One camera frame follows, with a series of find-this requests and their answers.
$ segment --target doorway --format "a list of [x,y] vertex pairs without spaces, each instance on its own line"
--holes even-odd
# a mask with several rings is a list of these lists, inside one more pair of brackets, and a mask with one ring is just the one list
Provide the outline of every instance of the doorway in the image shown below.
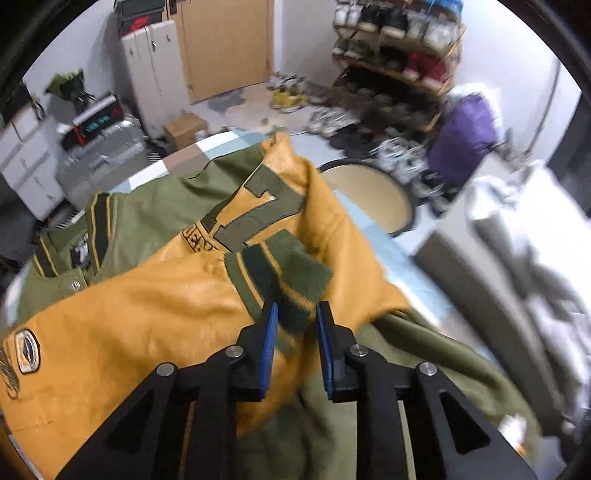
[[191,103],[268,78],[273,0],[177,0],[176,13],[170,4]]

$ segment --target yellow sneaker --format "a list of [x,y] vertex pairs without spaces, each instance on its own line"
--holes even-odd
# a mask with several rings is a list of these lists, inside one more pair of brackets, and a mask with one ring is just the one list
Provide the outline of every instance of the yellow sneaker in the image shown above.
[[285,101],[283,102],[281,113],[297,112],[298,110],[303,109],[306,105],[308,105],[307,95],[303,93],[299,93],[296,95],[288,95]]
[[280,87],[273,91],[273,96],[271,97],[271,104],[269,105],[272,109],[279,110],[279,108],[283,108],[287,98],[290,96],[289,92],[286,91],[285,87]]

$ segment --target oval badge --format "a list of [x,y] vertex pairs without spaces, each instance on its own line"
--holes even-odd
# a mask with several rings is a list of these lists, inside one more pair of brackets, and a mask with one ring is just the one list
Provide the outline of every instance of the oval badge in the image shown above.
[[18,369],[22,374],[32,374],[39,370],[39,344],[30,330],[21,330],[14,336],[17,347]]

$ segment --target sneaker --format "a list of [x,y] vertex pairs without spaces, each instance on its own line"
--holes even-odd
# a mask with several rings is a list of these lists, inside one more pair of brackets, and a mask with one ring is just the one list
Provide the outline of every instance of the sneaker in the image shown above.
[[358,160],[367,160],[373,158],[378,153],[379,141],[375,139],[375,134],[369,129],[363,129],[356,135],[351,135],[345,145],[345,155],[348,158],[357,158]]
[[374,98],[374,102],[378,107],[392,106],[394,104],[394,100],[392,100],[392,97],[387,93],[377,94]]
[[397,103],[392,107],[390,113],[402,121],[410,120],[412,114],[410,105],[406,103]]
[[300,81],[300,79],[299,79],[299,77],[297,75],[285,75],[283,77],[283,79],[284,79],[283,80],[283,86],[287,90],[291,90]]
[[371,101],[371,100],[374,99],[376,93],[371,88],[363,87],[363,88],[360,88],[359,89],[359,91],[357,92],[357,95],[359,97],[361,97],[363,100],[369,100],[369,101]]
[[419,145],[410,148],[402,155],[394,170],[394,176],[402,185],[406,185],[426,169],[425,149]]
[[439,59],[432,61],[427,67],[427,73],[423,78],[423,85],[438,92],[447,85],[448,81],[449,75],[445,64]]
[[457,35],[457,25],[430,22],[427,26],[423,42],[433,50],[443,54],[454,44]]
[[347,27],[356,28],[361,17],[361,10],[363,10],[363,5],[355,4],[349,10],[349,15],[347,16]]
[[334,108],[332,113],[326,118],[326,122],[322,128],[322,136],[330,138],[337,132],[337,130],[358,122],[359,120],[349,112],[346,112],[340,107]]
[[392,38],[403,39],[408,30],[408,17],[398,8],[393,8],[386,15],[382,32]]
[[337,27],[344,27],[347,24],[347,17],[351,7],[349,4],[338,4],[335,10],[335,19],[333,24]]
[[269,81],[267,81],[267,88],[269,90],[275,90],[276,88],[279,88],[279,86],[282,84],[282,77],[281,77],[281,72],[275,72],[270,78]]
[[330,137],[330,146],[337,150],[344,150],[349,141],[349,137],[357,135],[362,128],[363,126],[361,123],[349,124],[339,128],[335,134]]
[[327,107],[320,107],[314,110],[314,113],[312,113],[312,116],[308,121],[308,132],[319,135],[322,132],[324,122],[326,121],[329,112],[330,108]]
[[346,38],[340,38],[336,41],[335,46],[333,47],[333,55],[344,55],[348,49],[349,40],[347,40]]
[[408,142],[403,138],[394,138],[380,143],[378,156],[374,164],[389,173],[396,169],[402,157],[408,151]]
[[439,194],[429,197],[431,212],[435,218],[439,218],[452,206],[453,201],[460,193],[460,189],[450,185],[444,185]]
[[308,105],[308,97],[294,88],[283,100],[281,113],[294,113]]
[[357,27],[364,32],[374,33],[379,30],[379,22],[382,8],[378,5],[366,4],[361,11],[361,17]]
[[393,72],[400,72],[402,70],[402,62],[399,60],[388,60],[384,64],[384,68]]
[[287,91],[285,86],[280,86],[273,92],[273,96],[271,97],[271,103],[269,106],[273,110],[279,110],[279,108],[282,108],[284,106],[285,99],[287,99],[288,96],[289,92]]
[[440,173],[425,170],[413,181],[412,190],[419,199],[426,199],[439,194],[443,190],[444,181]]
[[425,28],[426,28],[426,18],[424,15],[415,14],[410,12],[408,14],[408,28],[406,32],[406,38],[409,40],[421,40]]
[[402,74],[407,79],[410,79],[410,80],[418,80],[418,78],[421,76],[421,74],[419,72],[419,62],[418,62],[418,59],[419,59],[418,53],[411,53],[408,56],[408,61],[407,61],[406,68],[402,72]]
[[351,40],[349,42],[349,49],[345,52],[345,56],[359,60],[371,56],[372,53],[373,50],[366,41]]

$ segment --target metal screw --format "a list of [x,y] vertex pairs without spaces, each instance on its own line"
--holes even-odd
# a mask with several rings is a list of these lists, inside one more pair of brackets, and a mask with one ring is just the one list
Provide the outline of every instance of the metal screw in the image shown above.
[[240,345],[232,345],[226,348],[226,355],[230,358],[239,358],[244,354],[244,348]]
[[349,348],[349,352],[351,352],[351,355],[353,356],[362,357],[369,353],[369,349],[365,345],[356,343],[351,348]]
[[437,367],[433,364],[430,364],[429,362],[420,364],[418,366],[418,369],[421,371],[423,375],[426,375],[428,377],[432,377],[437,373]]
[[161,377],[170,377],[174,373],[173,364],[162,364],[156,369],[156,373]]

